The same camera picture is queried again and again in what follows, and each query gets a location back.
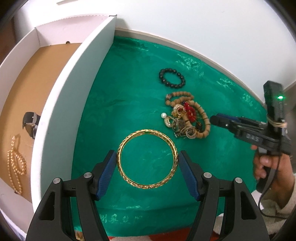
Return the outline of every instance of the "jewelry pile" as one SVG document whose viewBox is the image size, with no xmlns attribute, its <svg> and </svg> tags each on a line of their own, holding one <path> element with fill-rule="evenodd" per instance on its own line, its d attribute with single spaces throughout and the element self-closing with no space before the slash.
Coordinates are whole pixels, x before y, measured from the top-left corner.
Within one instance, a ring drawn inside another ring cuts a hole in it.
<svg viewBox="0 0 296 241">
<path fill-rule="evenodd" d="M 173 129 L 176 137 L 202 139 L 210 133 L 210 120 L 204 109 L 193 99 L 194 96 L 186 91 L 173 92 L 165 97 L 165 104 L 170 105 L 173 111 L 172 116 L 162 113 L 161 117 L 164 119 L 165 125 Z M 198 119 L 203 119 L 205 127 Z"/>
</svg>

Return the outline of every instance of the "metal screw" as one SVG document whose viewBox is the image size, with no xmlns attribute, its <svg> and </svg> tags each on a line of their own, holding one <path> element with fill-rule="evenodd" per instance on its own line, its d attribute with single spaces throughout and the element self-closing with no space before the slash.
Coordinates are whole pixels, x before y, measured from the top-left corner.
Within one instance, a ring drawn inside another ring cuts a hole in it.
<svg viewBox="0 0 296 241">
<path fill-rule="evenodd" d="M 237 183 L 242 183 L 242 179 L 241 179 L 240 177 L 235 178 L 235 181 L 236 181 Z"/>
<path fill-rule="evenodd" d="M 91 172 L 86 172 L 83 176 L 84 176 L 85 178 L 90 178 L 91 175 L 92 175 Z"/>
<path fill-rule="evenodd" d="M 210 174 L 209 172 L 205 172 L 204 173 L 204 177 L 211 178 L 212 177 L 212 174 Z"/>
<path fill-rule="evenodd" d="M 53 182 L 54 184 L 58 184 L 60 181 L 61 181 L 61 179 L 57 177 L 57 178 L 55 178 L 52 182 Z"/>
</svg>

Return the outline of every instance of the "red ornament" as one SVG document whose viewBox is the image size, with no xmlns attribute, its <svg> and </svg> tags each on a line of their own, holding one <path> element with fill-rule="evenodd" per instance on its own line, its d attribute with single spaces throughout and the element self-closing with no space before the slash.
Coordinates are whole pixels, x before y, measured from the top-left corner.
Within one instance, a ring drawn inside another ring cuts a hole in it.
<svg viewBox="0 0 296 241">
<path fill-rule="evenodd" d="M 186 115 L 188 117 L 188 120 L 193 123 L 196 121 L 196 111 L 195 109 L 189 105 L 188 102 L 184 103 L 184 109 L 186 111 Z"/>
</svg>

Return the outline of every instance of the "black watch strap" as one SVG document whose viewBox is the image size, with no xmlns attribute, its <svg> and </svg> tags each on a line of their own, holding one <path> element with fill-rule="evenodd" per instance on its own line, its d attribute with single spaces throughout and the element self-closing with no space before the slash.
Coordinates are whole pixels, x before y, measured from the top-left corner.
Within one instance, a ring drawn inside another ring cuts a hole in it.
<svg viewBox="0 0 296 241">
<path fill-rule="evenodd" d="M 33 139 L 35 139 L 36 136 L 40 117 L 41 116 L 38 115 L 36 112 L 26 112 L 22 119 L 22 128 L 29 125 L 29 128 L 26 128 L 26 131 Z"/>
</svg>

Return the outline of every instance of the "green satin fabric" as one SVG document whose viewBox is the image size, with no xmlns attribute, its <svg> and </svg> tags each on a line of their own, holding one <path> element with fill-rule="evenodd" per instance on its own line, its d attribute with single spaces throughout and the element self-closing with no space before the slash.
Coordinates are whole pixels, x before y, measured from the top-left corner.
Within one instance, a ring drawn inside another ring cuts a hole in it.
<svg viewBox="0 0 296 241">
<path fill-rule="evenodd" d="M 249 144 L 215 126 L 206 139 L 189 140 L 176 138 L 164 125 L 161 113 L 171 112 L 171 107 L 165 105 L 165 95 L 173 90 L 159 81 L 158 73 L 163 68 L 177 69 L 184 75 L 186 86 L 181 90 L 190 91 L 209 117 L 224 113 L 266 120 L 260 103 L 203 61 L 162 45 L 115 37 L 84 107 L 72 178 L 91 171 L 130 133 L 155 129 L 168 135 L 178 151 L 186 150 L 204 171 L 227 180 L 241 177 L 253 191 L 253 152 Z M 173 74 L 165 77 L 172 83 L 180 82 Z M 126 145 L 122 163 L 131 179 L 150 184 L 168 174 L 172 154 L 163 140 L 144 135 Z M 190 226 L 199 205 L 189 195 L 179 168 L 167 184 L 151 190 L 129 185 L 116 169 L 106 195 L 96 204 L 109 236 L 147 235 Z M 221 199 L 217 214 L 223 212 L 223 205 Z M 80 229 L 74 200 L 72 207 L 75 228 Z"/>
</svg>

